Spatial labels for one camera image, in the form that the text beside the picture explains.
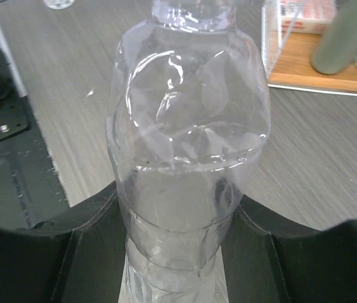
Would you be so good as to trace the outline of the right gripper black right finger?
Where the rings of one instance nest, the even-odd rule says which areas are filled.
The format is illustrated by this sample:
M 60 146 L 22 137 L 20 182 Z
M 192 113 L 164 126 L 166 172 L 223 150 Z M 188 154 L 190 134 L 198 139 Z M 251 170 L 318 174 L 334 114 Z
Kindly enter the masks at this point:
M 319 231 L 244 196 L 222 258 L 230 302 L 357 302 L 357 220 Z

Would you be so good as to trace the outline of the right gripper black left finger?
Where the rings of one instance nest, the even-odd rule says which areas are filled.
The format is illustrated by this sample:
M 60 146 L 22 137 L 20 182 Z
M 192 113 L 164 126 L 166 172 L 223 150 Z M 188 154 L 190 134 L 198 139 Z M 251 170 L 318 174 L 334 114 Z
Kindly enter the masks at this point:
M 117 302 L 125 238 L 115 183 L 31 229 L 0 227 L 0 302 Z

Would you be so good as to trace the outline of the clear plastic bottle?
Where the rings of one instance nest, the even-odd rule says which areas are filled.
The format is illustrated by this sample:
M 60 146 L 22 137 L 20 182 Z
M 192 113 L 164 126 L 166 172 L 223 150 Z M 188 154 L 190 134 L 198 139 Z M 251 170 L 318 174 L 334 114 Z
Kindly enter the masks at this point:
M 211 302 L 215 257 L 270 132 L 239 1 L 154 1 L 112 69 L 106 135 L 129 302 Z
M 69 8 L 75 0 L 43 0 L 43 2 L 48 8 L 61 10 Z

